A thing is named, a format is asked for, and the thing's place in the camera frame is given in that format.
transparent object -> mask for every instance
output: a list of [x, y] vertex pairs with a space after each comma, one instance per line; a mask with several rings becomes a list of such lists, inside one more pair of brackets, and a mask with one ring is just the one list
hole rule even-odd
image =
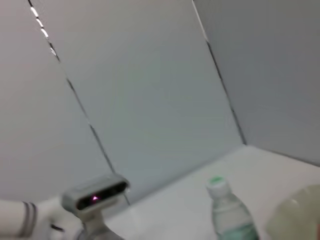
[[218, 240], [258, 240], [253, 218], [244, 203], [235, 196], [222, 177], [207, 185], [213, 199], [212, 222]]
[[316, 240], [319, 223], [320, 185], [311, 185], [282, 202], [266, 230], [272, 240]]

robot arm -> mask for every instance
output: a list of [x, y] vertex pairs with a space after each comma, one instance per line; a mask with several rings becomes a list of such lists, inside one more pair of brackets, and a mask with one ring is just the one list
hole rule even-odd
[[0, 200], [0, 238], [29, 238], [44, 221], [54, 226], [52, 240], [62, 239], [62, 235], [74, 236], [81, 228], [81, 221], [62, 208], [60, 197], [38, 204]]
[[29, 237], [37, 220], [33, 203], [0, 200], [0, 236]]
[[101, 210], [117, 203], [129, 187], [120, 175], [101, 176], [69, 189], [61, 197], [37, 204], [0, 200], [0, 237], [28, 238], [43, 222], [51, 224], [51, 240], [74, 239], [84, 226], [90, 239], [122, 240], [104, 223]]

white table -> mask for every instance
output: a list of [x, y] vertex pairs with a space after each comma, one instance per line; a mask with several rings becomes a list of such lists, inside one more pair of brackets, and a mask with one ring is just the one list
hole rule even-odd
[[227, 177], [247, 205], [262, 240], [275, 207], [295, 191], [320, 184], [320, 168], [285, 156], [243, 146], [187, 175], [107, 220], [126, 240], [215, 240], [211, 199], [205, 184]]

gray wall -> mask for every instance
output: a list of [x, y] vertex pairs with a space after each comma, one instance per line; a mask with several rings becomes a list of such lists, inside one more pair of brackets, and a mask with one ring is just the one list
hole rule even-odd
[[241, 144], [191, 0], [33, 0], [134, 202]]
[[26, 0], [0, 8], [0, 198], [40, 201], [110, 173]]
[[248, 143], [320, 165], [320, 1], [195, 5]]

plastic bottle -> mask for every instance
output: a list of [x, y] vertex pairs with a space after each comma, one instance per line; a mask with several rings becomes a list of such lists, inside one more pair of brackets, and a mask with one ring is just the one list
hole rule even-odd
[[216, 176], [206, 188], [213, 199], [212, 222], [218, 240], [259, 240], [249, 210], [232, 193], [226, 179]]

